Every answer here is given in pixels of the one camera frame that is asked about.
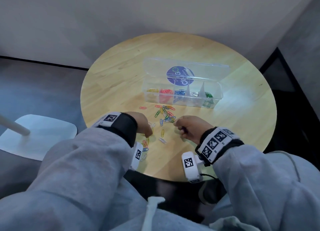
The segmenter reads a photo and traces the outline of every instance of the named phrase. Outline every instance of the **wood grain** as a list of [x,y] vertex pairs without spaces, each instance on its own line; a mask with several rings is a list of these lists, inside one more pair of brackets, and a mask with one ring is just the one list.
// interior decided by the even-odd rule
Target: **wood grain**
[[[183,33],[155,33],[126,40],[102,54],[90,67],[81,89],[81,109],[87,126],[110,111],[137,111],[156,122],[146,159],[138,171],[170,181],[186,181],[181,155],[194,151],[195,144],[182,140],[172,123],[160,127],[155,104],[144,101],[141,91],[142,61],[160,57],[229,65],[231,73],[222,80],[224,97],[214,109],[175,105],[173,114],[199,116],[212,125],[238,134],[245,144],[263,151],[273,135],[277,108],[271,89],[257,68],[236,51],[204,37]],[[158,138],[164,129],[163,144]],[[138,134],[137,141],[144,137]],[[212,167],[202,172],[214,175]]]

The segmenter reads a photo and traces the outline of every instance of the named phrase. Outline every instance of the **hand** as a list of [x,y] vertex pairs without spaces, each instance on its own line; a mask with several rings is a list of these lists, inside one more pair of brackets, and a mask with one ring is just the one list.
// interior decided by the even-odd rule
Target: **hand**
[[148,119],[144,114],[134,111],[128,111],[125,113],[132,116],[136,120],[138,124],[137,133],[143,133],[146,135],[146,138],[152,135],[152,129],[148,123]]
[[184,115],[174,122],[183,138],[200,143],[202,134],[214,126],[194,115]]

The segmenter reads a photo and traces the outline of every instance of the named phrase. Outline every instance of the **person's left hand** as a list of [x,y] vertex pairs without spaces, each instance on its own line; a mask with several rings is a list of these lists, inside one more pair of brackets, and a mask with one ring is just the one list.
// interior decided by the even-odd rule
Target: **person's left hand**
[[145,134],[146,138],[152,135],[152,129],[148,123],[148,119],[144,114],[134,111],[127,111],[125,113],[132,116],[136,120],[138,124],[137,133]]

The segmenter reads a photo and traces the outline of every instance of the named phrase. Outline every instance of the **white pole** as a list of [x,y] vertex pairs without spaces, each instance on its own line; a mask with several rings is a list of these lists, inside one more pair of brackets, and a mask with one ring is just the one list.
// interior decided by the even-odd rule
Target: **white pole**
[[30,134],[30,130],[23,127],[22,125],[5,118],[4,116],[0,115],[0,125],[5,126],[6,128],[11,129],[14,132],[17,132],[23,136],[27,136]]

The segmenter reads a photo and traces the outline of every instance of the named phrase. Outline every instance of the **white metal base plate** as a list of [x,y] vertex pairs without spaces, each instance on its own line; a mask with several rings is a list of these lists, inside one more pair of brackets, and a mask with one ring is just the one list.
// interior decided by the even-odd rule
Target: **white metal base plate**
[[15,121],[28,128],[30,134],[22,136],[7,129],[0,136],[0,149],[29,159],[42,161],[56,143],[73,139],[77,127],[69,122],[40,115],[25,115]]

